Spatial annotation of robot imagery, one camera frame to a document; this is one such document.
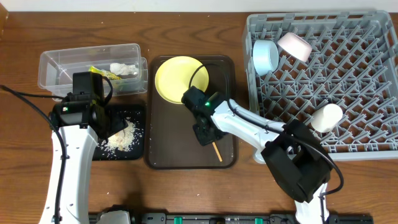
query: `gray dish rack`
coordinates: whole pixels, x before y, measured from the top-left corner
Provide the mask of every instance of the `gray dish rack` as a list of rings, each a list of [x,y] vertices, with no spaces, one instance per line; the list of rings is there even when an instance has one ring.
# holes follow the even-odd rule
[[[312,46],[310,58],[301,62],[278,46],[278,69],[260,77],[252,60],[255,41],[276,43],[287,32]],[[338,126],[329,133],[312,130],[332,159],[398,158],[398,40],[387,12],[253,14],[243,52],[252,112],[309,124],[314,111],[336,103],[344,111]]]

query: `white tissue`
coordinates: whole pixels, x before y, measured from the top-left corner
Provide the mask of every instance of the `white tissue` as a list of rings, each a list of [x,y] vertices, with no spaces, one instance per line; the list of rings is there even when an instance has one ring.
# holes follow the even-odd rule
[[[135,65],[112,63],[111,72],[115,75],[135,75],[138,73],[138,68]]]

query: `plastic bin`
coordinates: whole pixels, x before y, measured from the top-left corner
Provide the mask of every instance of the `plastic bin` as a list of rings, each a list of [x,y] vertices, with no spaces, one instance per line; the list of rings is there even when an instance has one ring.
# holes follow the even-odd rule
[[[260,77],[252,60],[255,41],[277,42],[287,32],[312,46],[309,60],[278,47],[277,70]],[[332,159],[398,158],[398,40],[387,12],[253,14],[243,52],[252,112],[309,124],[314,111],[336,103],[345,112],[338,126],[329,133],[312,130]]]
[[[137,44],[82,47],[77,49],[52,50],[40,56],[38,86],[53,95],[66,96],[72,91],[72,77],[76,72],[87,72],[90,66],[109,71],[111,63],[136,65],[135,77],[111,80],[113,95],[130,95],[147,91],[148,70],[145,58]],[[105,95],[109,85],[104,82]]]

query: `wood surface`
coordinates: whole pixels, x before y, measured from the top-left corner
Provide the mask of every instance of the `wood surface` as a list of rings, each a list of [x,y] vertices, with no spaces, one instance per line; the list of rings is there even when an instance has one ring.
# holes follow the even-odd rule
[[[0,40],[3,33],[3,27],[6,24],[8,18],[7,9],[0,3]]]
[[[40,54],[46,50],[137,43],[150,62],[158,55],[227,55],[236,69],[236,99],[248,107],[241,36],[250,13],[12,12],[0,41],[0,81],[29,93],[37,87]],[[398,14],[391,15],[398,30]],[[54,101],[31,99],[45,113]],[[146,95],[113,99],[133,102]],[[51,131],[20,100],[0,94],[0,223],[38,223],[52,161]],[[337,162],[345,187],[327,197],[329,210],[370,214],[375,223],[398,220],[398,160]],[[329,189],[338,185],[335,173]],[[268,168],[252,159],[239,140],[239,159],[225,170],[148,168],[137,161],[93,162],[89,211],[126,204],[137,211],[170,213],[294,212]]]

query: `white wall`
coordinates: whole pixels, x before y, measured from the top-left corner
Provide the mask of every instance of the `white wall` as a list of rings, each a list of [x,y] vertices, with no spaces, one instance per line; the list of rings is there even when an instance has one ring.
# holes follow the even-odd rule
[[[0,0],[8,11],[286,12],[380,9],[398,0]]]

